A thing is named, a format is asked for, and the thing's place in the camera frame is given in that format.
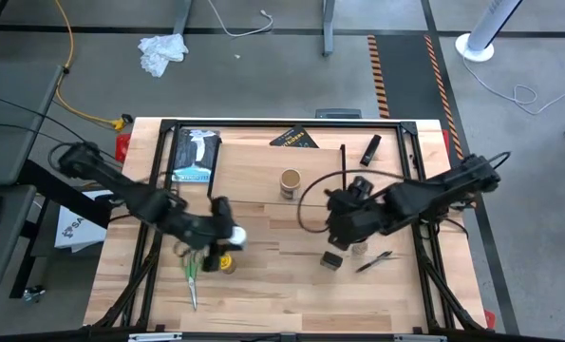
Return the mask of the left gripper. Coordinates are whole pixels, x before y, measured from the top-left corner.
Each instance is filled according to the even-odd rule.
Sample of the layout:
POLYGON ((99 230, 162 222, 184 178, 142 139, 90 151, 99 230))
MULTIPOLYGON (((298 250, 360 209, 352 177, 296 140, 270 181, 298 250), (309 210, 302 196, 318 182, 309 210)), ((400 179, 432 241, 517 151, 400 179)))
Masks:
POLYGON ((173 207, 170 210, 170 235, 193 249, 202 249, 212 243, 204 258, 204 271, 233 272, 235 260, 231 252, 237 247, 216 242, 225 238, 225 232, 233 232, 235 228, 229 199, 224 196, 214 198, 211 213, 211 216, 199 216, 186 212, 180 206, 173 207))

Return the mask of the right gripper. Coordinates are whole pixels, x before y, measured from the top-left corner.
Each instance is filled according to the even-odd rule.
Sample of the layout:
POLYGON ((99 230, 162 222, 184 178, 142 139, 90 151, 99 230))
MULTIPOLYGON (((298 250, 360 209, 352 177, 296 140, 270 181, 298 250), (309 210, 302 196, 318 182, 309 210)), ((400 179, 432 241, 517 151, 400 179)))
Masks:
POLYGON ((353 241, 365 241, 374 234, 389 235, 389 218, 384 195, 388 188, 371 194, 373 184, 357 176, 347 189, 326 190, 328 243, 346 251, 353 241))

